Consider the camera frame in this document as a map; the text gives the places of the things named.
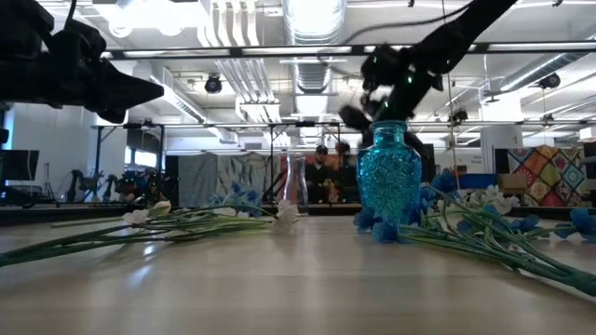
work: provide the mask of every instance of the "textured glass vase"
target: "textured glass vase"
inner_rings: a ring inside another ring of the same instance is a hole
[[[303,154],[288,154],[288,176],[283,199],[291,201],[301,214],[308,213],[308,190],[306,189],[306,157]]]
[[[374,145],[358,154],[358,185],[362,207],[391,224],[408,224],[418,209],[422,162],[403,140],[400,121],[372,124]]]

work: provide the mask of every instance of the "colorful quilt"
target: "colorful quilt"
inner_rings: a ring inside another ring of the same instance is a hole
[[[526,175],[529,206],[581,207],[581,196],[587,192],[582,158],[580,149],[546,145],[508,151],[510,173]]]

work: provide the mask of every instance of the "black cap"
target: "black cap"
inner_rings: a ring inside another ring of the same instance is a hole
[[[317,150],[315,150],[315,154],[327,154],[328,152],[327,147],[322,144],[317,146]]]

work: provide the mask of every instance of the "table surface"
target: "table surface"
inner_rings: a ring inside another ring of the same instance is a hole
[[[0,229],[0,251],[100,225]],[[538,247],[596,273],[596,245]],[[594,334],[596,301],[466,256],[376,245],[351,218],[293,235],[108,248],[0,268],[2,334]]]

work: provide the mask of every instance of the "blue glass vase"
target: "blue glass vase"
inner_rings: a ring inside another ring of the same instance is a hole
[[[363,209],[393,225],[408,224],[418,209],[422,161],[405,144],[401,121],[372,124],[374,145],[358,154],[358,186]]]

